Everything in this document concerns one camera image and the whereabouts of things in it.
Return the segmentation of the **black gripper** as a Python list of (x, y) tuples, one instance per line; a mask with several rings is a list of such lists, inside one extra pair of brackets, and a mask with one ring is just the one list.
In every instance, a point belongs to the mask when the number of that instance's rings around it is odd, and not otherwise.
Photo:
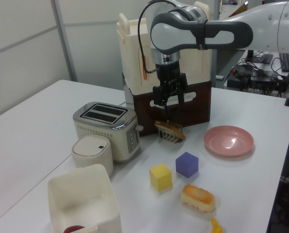
[(169, 114), (167, 101), (169, 98), (167, 88), (163, 85), (164, 82), (171, 83), (172, 89), (176, 90), (178, 103), (184, 103), (184, 94), (187, 91), (188, 84), (185, 73), (180, 73), (179, 62), (174, 62), (166, 65), (155, 65), (157, 70), (157, 78), (160, 81), (159, 86), (153, 87), (153, 101), (155, 105), (162, 107), (165, 114)]

